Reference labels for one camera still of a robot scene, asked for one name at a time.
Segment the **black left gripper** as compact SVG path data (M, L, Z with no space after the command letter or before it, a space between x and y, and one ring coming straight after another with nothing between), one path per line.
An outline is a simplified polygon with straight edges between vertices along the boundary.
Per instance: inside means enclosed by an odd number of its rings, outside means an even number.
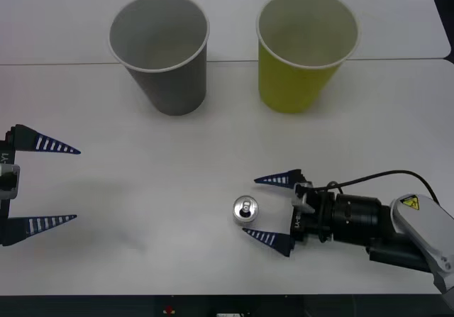
M77 148L25 125L12 126L6 133L6 141L1 141L1 225L6 222L1 236L1 245L4 247L61 226L77 217L77 215L63 215L8 218L10 200L17 197L15 150L63 154L81 153Z

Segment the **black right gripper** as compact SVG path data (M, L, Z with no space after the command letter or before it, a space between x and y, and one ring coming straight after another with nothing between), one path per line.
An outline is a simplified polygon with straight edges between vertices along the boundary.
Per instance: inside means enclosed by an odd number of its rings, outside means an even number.
M333 233L331 209L336 195L326 190L314 190L312 183L307 182L301 169L258 177L254 179L254 182L294 189L295 195L292 199L293 213L290 235L242 228L242 231L251 238L279 254L289 257L294 249L295 241L303 241L308 235L315 235L324 243L331 237Z

